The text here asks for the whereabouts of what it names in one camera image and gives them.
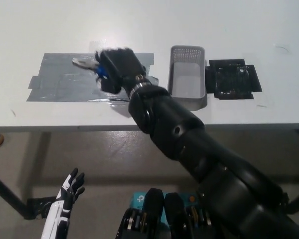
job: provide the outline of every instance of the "white robotic hand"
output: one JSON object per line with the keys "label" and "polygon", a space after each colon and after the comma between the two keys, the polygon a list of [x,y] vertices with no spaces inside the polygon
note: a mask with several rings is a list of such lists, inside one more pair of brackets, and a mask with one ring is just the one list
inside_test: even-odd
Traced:
{"label": "white robotic hand", "polygon": [[78,171],[75,168],[64,181],[49,210],[41,239],[66,239],[72,206],[84,192],[84,188],[80,188],[84,184],[84,173],[76,177]]}

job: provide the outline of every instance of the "gray floor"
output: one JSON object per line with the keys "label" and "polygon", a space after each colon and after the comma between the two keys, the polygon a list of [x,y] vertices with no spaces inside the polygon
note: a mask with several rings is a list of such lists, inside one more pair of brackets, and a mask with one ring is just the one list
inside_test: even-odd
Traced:
{"label": "gray floor", "polygon": [[[210,131],[255,166],[299,192],[299,136],[293,131]],[[134,191],[191,191],[194,182],[141,132],[6,133],[0,178],[22,198],[56,195],[74,168],[86,192],[72,213],[69,239],[115,238]],[[299,223],[299,213],[293,217]],[[40,238],[44,220],[25,221],[0,198],[0,239]]]}

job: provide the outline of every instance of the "metal bracket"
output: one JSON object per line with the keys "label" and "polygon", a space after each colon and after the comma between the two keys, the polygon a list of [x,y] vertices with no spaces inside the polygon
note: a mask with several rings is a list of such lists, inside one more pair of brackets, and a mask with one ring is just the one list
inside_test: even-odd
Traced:
{"label": "metal bracket", "polygon": [[26,206],[33,212],[34,218],[30,219],[42,219],[47,218],[50,207],[52,203],[55,202],[54,197],[46,197],[46,198],[30,198],[26,202]]}

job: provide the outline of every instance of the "robotic arm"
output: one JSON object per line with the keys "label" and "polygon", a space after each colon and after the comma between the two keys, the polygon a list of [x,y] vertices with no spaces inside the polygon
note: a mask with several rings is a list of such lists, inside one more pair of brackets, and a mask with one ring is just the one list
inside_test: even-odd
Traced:
{"label": "robotic arm", "polygon": [[153,86],[132,50],[105,50],[98,59],[113,87],[125,89],[138,127],[197,181],[200,202],[213,218],[243,239],[299,238],[299,226],[285,214],[282,189],[213,140],[166,89]]}

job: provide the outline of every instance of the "white table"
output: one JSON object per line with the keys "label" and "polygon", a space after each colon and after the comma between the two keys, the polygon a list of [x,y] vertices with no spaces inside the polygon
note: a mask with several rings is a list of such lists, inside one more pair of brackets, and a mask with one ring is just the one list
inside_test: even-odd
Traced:
{"label": "white table", "polygon": [[299,0],[0,1],[0,131],[134,130],[107,103],[26,102],[44,53],[128,46],[153,52],[167,86],[170,48],[199,45],[206,59],[244,58],[263,92],[194,112],[207,126],[299,128]]}

